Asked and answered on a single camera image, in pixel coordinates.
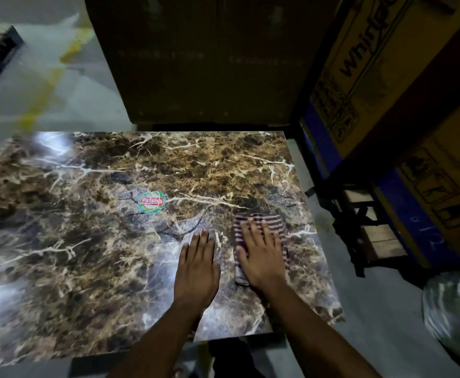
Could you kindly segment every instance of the person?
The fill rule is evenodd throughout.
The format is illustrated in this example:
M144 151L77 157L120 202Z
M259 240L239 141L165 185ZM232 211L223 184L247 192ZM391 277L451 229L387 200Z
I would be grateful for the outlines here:
M279 234L271 233L267 223L262 222L262 235L252 219L241 222L241 227L249 255L239 247L240 264L251 286L264 295L282 321L305 377L380 377L288 286ZM218 291L221 272L219 263L213 261L213 252L214 239L208 238L206 230L201 235L194 234L190 244L183 245L172 305L133 345L108 378L171 376L192 325L200 319ZM234 365L239 365L233 355L228 357Z

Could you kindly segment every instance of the glossy tabletop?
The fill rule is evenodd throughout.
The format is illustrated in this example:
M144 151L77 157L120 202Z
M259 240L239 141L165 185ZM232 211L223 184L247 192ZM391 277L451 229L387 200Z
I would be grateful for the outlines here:
M156 212L141 205L162 196ZM286 223L290 285L326 321L341 319L283 133L9 139L0 150L0 365L128 349L169 308L181 244L204 228L221 283L194 340L271 332L258 296L234 282L233 218L257 212Z

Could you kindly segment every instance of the finger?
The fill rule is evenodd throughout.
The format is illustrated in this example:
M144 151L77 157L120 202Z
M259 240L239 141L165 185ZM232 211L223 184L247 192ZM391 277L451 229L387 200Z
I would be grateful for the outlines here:
M263 237L265 239L265 245L267 247L274 246L274 239L272 238L272 234L270 233L270 228L265 220L262 220L262 228L263 228Z
M212 263L212 275L213 275L213 295L212 298L216 295L218 292L218 289L220 288L220 277L221 277L221 265L219 261L214 261Z
M209 237L209 232L207 229L202 231L200 235L199 244L197 246L197 253L195 254L195 260L202 260L202 255L204 254L204 248L207 244L207 238Z
M240 229L242 230L242 237L244 239L244 242L248 246L248 249L255 246L256 243L253 240L253 236L251 235L251 232L249 232L248 222L246 222L245 220L241 221Z
M178 266L181 266L186 262L186 251L187 250L188 250L188 243L184 243L183 247L181 247L181 252L179 253Z
M237 246L237 259L239 260L240 267L244 271L244 274L247 276L249 270L248 255L246 255L246 250L240 245Z
M253 240L255 241L255 244L264 246L265 243L263 242L263 237L260 231L258 230L258 227L255 224L255 221L253 220L252 217L249 217L248 221L249 221L249 226L251 227L251 234L253 236Z
M188 253L186 254L186 261L188 263L195 258L195 254L197 253L198 241L199 241L199 234L198 232L196 232L192 236L192 241L190 242L190 246L188 247Z
M202 260L212 263L212 259L214 258L214 244L214 239L209 239L207 241L207 244L204 247Z
M279 232L274 232L274 248L277 252L280 252L282 254L282 244Z

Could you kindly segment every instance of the striped cloth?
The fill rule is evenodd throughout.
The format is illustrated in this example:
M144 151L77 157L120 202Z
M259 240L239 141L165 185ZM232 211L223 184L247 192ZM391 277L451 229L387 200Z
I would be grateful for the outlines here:
M287 279L287 270L289 269L289 262L288 262L288 251L286 246L284 245L284 241L286 240L286 233L285 233L285 226L281 220L281 216L279 215L263 215L263 214L252 214L249 215L253 218L258 230L263 235L263 229L261 225L261 221L265 220L270 228L271 232L279 232L279 237L281 238L282 244L282 258L284 260L284 265L286 267L286 279ZM235 233L235 240L237 245L240 245L242 248L246 250L246 254L248 253L248 248L246 247L246 243L242 237L242 229L240 228L240 222L243 220L247 220L247 215L239 214L235 216L235 222L233 223L233 231ZM237 257L237 249L233 250L233 259L235 260L235 282L237 285L244 285L249 286L249 282L246 279L246 275L240 266L239 259Z

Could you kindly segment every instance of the floor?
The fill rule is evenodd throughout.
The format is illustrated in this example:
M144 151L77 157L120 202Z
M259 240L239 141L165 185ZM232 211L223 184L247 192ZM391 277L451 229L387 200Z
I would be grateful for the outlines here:
M0 77L0 142L15 131L33 129L133 129L85 16L82 0L0 0L0 24L14 24L26 42ZM288 145L302 189L308 190L313 184L303 158L293 140ZM308 205L346 314L347 321L335 329L383 377L460 378L460 367L424 327L421 291L396 270L383 267L367 269L365 278L356 277L331 215L316 196ZM284 340L256 337L250 340L253 356L266 377L302 376ZM106 357L106 363L112 359ZM0 368L0 377L104 376L106 363L25 362ZM180 363L199 373L207 370L205 346L187 346Z

